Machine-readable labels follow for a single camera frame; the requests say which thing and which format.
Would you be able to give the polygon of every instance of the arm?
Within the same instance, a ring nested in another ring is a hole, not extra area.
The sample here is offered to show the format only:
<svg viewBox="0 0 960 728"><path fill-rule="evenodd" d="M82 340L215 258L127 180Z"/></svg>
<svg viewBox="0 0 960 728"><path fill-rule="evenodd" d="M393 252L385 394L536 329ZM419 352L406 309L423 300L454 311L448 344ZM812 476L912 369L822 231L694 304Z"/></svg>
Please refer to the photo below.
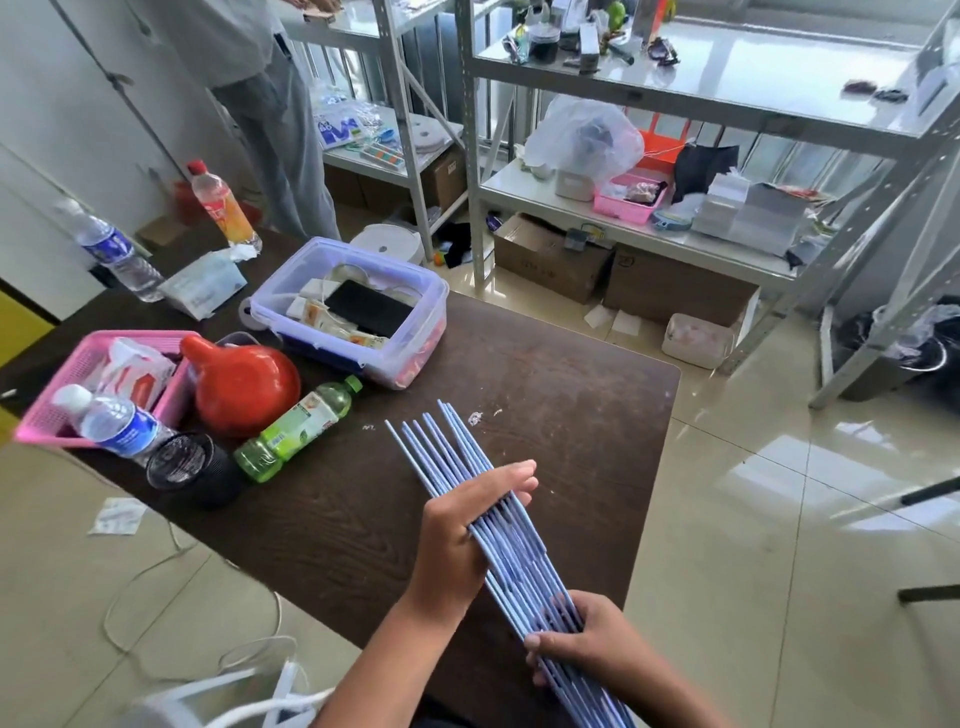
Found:
<svg viewBox="0 0 960 728"><path fill-rule="evenodd" d="M510 491L537 487L528 460L482 473L423 508L410 584L311 728L407 728L450 638L483 586L487 560L467 526Z"/></svg>
<svg viewBox="0 0 960 728"><path fill-rule="evenodd" d="M527 663L570 662L623 700L651 728L732 728L723 715L657 654L605 596L570 592L585 621L580 634L528 635ZM545 685L539 669L534 683Z"/></svg>

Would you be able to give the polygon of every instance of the pink plastic basket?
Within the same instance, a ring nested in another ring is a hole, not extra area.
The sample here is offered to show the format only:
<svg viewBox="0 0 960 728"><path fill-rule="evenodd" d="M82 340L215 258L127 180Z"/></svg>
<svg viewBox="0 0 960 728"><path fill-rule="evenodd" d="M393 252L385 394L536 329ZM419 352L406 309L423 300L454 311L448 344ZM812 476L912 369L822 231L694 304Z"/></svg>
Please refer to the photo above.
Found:
<svg viewBox="0 0 960 728"><path fill-rule="evenodd" d="M613 184L636 184L637 182L652 182L653 184L657 184L659 180L651 180L649 177L643 177L635 172L627 172L619 177L614 177L611 182ZM649 206L630 203L626 200L617 200L615 197L606 197L600 194L600 190L597 190L596 194L593 195L593 211L599 212L601 215L617 217L624 222L644 225L647 220L650 219L650 215L653 214L654 210L663 202L663 198L669 189L670 186L667 185L657 200Z"/></svg>
<svg viewBox="0 0 960 728"><path fill-rule="evenodd" d="M195 331L94 331L84 337L63 366L47 384L40 396L27 410L13 432L13 439L27 445L44 445L51 448L96 448L96 444L82 437L60 437L67 426L66 412L51 403L54 393L67 384L82 384L105 358L113 339L126 336L140 344L153 347L160 353L180 353L180 341ZM193 398L193 381L189 376L190 364L185 359L170 377L167 388L154 405L154 416L170 427L180 424L180 419Z"/></svg>

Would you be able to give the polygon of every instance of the orange juice bottle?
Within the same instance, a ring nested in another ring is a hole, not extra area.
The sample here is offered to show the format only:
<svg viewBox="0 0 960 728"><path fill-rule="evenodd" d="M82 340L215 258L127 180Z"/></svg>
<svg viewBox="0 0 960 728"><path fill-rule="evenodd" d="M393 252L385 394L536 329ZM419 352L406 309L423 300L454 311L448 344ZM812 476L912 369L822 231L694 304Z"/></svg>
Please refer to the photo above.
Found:
<svg viewBox="0 0 960 728"><path fill-rule="evenodd" d="M227 183L207 172L202 159L187 162L186 168L193 175L190 181L193 193L227 237L227 242L230 245L253 245L261 250L263 241L240 209Z"/></svg>

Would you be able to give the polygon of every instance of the black cup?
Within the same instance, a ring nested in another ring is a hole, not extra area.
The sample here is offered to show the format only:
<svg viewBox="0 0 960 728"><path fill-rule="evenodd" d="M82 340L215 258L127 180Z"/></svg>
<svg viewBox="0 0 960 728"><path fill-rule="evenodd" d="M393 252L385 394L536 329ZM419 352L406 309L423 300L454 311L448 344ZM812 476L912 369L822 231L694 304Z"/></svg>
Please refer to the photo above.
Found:
<svg viewBox="0 0 960 728"><path fill-rule="evenodd" d="M160 491L175 492L206 510L220 508L240 495L247 484L230 454L209 435L184 432L157 448L147 463L147 482Z"/></svg>

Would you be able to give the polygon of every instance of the black stand leg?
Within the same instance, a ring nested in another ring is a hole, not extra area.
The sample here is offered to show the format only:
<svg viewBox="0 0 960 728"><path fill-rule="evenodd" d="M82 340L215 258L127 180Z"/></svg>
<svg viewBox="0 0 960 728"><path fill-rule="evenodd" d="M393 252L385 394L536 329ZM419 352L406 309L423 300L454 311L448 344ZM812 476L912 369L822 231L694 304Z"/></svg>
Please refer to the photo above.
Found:
<svg viewBox="0 0 960 728"><path fill-rule="evenodd" d="M960 491L960 477L954 477L950 480L944 480L942 483L928 485L913 493L900 496L900 505L916 505L917 503L923 503L925 500L946 496L956 491Z"/></svg>
<svg viewBox="0 0 960 728"><path fill-rule="evenodd" d="M948 601L960 599L960 584L951 584L948 587L918 587L916 589L901 589L897 592L900 604L909 604L914 601Z"/></svg>

